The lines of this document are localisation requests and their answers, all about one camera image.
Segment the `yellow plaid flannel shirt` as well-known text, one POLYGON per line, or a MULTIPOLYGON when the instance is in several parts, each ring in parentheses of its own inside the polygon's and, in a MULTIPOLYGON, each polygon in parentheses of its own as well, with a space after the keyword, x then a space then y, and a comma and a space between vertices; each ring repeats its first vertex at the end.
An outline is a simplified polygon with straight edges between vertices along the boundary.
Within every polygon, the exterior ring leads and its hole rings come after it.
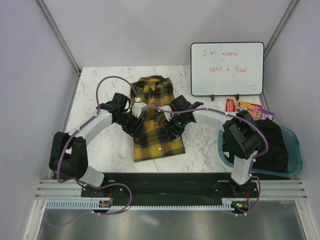
POLYGON ((166 117, 151 106, 168 106, 174 99, 174 89, 170 78, 161 75, 141 77, 133 84, 140 101, 148 109, 142 113, 144 118, 141 137, 133 139, 134 162, 154 160, 185 153, 182 138, 171 140, 165 128, 166 117))

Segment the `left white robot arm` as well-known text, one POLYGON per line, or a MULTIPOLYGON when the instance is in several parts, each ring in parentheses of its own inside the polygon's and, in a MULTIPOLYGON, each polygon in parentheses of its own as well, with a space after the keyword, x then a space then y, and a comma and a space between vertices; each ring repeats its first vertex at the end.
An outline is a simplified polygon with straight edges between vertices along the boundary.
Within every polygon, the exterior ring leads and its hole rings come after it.
POLYGON ((58 182, 76 180, 92 186, 99 197, 106 196, 110 185, 105 175, 89 165, 87 147, 104 129, 112 124, 133 138, 139 138, 143 128, 143 113, 148 105, 139 98, 131 104, 129 97, 115 93, 112 100, 98 103, 96 111, 84 123, 69 132, 57 132, 52 141, 49 168, 55 172, 58 182))

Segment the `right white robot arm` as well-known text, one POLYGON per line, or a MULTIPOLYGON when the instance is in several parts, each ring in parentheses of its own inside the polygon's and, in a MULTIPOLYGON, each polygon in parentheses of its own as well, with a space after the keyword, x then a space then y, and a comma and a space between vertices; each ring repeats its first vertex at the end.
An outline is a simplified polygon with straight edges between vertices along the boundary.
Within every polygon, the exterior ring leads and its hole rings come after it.
POLYGON ((165 115, 164 126, 170 139, 177 139, 190 123, 205 124, 224 133, 228 152, 234 156, 229 191, 235 197, 247 191, 246 183, 252 176, 252 165, 262 144, 269 147, 268 141, 250 113, 242 110, 228 113, 210 107, 202 102, 191 104, 183 95, 175 98, 169 105, 159 107, 165 115))

